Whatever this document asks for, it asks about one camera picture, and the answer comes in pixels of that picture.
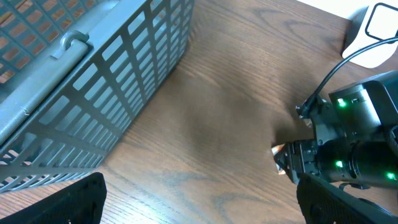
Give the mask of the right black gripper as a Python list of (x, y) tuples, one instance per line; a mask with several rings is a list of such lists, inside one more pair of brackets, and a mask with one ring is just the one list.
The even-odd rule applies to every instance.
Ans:
[(299, 183), (303, 174), (320, 175), (317, 164), (318, 145), (314, 139), (284, 144), (277, 163), (285, 170), (285, 174), (294, 184)]

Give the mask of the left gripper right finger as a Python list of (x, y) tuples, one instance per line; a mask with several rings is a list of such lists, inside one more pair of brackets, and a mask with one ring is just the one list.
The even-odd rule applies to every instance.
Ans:
[(307, 223), (397, 224), (397, 217), (390, 211), (311, 174), (301, 177), (297, 200)]

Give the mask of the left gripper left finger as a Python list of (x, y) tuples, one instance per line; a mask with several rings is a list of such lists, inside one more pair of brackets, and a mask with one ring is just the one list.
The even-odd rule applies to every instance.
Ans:
[(100, 223), (106, 196), (104, 176), (95, 172), (21, 211), (2, 218), (1, 223)]

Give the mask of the orange tissue pack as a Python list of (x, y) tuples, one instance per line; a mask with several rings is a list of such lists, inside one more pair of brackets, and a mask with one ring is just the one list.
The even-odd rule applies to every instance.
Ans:
[(279, 175), (285, 175), (285, 170), (283, 170), (283, 168), (281, 168), (281, 166), (278, 165), (278, 163), (277, 163), (278, 158), (279, 158), (279, 153), (281, 152), (281, 150), (284, 146), (285, 146), (285, 144), (279, 144), (279, 145), (271, 147), (271, 151), (273, 153), (273, 158), (275, 160), (275, 165), (276, 165)]

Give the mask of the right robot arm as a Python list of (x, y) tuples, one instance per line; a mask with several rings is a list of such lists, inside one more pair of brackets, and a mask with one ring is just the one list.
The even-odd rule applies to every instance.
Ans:
[(272, 148), (280, 174), (304, 174), (359, 189), (397, 188), (397, 71), (344, 86), (315, 100), (313, 139)]

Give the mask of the white barcode scanner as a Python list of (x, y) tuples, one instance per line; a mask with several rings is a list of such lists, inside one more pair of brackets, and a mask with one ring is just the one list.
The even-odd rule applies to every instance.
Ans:
[[(347, 58), (355, 51), (381, 40), (397, 36), (397, 0), (374, 1), (360, 9), (352, 18), (341, 53)], [(396, 51), (397, 42), (383, 44), (352, 58), (350, 62), (375, 68)]]

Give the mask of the grey plastic basket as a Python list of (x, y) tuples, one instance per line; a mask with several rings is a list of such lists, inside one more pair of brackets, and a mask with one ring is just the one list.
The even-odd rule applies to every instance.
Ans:
[(1, 192), (99, 167), (185, 53), (194, 5), (2, 1)]

